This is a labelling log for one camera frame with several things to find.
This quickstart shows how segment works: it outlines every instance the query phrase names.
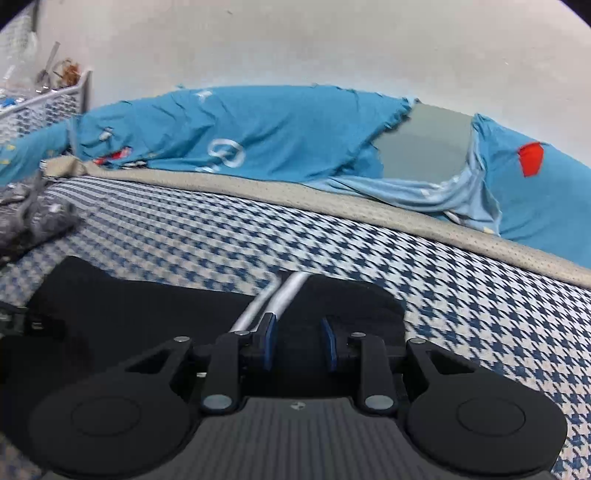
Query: red shape on blue fabric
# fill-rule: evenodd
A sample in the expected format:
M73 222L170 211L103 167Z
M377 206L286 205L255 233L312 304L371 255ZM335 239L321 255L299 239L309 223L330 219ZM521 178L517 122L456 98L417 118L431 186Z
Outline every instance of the red shape on blue fabric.
M528 143L521 147L517 153L519 154L519 163L521 163L523 176L531 177L537 175L544 159L544 148L541 143Z

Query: beige mat edge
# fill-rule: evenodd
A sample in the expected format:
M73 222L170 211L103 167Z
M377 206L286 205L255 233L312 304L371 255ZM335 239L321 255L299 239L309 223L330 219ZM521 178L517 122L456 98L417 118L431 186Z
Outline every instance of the beige mat edge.
M45 173L53 177L81 176L136 181L150 185L219 193L272 203L410 233L514 265L533 273L584 288L591 288L591 270L568 260L481 233L422 213L410 212L373 200L322 192L278 181L248 180L210 173L166 170L104 170L75 157L47 162Z

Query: light blue cloth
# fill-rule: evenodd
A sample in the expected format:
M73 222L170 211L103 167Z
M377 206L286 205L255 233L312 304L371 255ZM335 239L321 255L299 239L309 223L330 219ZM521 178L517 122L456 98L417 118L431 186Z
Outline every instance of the light blue cloth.
M32 175L41 160L62 155L69 145L65 122L0 145L0 185Z
M499 235L501 211L485 184L485 166L480 157L479 124L472 123L472 142L466 167L439 184L398 179L370 179L359 176L331 177L306 185L332 193L367 197L415 212L443 215L482 232Z
M518 150L535 140L483 115L474 124L486 183L503 211L501 237L591 268L591 168L542 143L541 168L525 177Z
M410 109L406 99L330 86L178 90L78 117L74 153L91 160L131 147L109 168L145 160L257 180L379 178L371 142Z

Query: bed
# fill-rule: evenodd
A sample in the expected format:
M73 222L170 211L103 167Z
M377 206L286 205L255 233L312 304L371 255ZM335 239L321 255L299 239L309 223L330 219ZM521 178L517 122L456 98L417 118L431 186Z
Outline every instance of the bed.
M405 303L409 338L554 400L569 433L553 472L589 478L588 289L411 233L236 196L89 176L50 191L78 206L83 223L7 266L0 300L24 304L67 255L117 277L245 294L279 268L371 281ZM5 441L0 466L6 478L38 475Z

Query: wall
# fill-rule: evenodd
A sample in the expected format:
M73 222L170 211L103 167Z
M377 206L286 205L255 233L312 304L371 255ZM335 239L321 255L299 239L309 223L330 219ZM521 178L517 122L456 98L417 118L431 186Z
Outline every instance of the wall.
M330 83L478 111L591 165L591 28L558 0L44 0L40 40L95 70L95 106Z

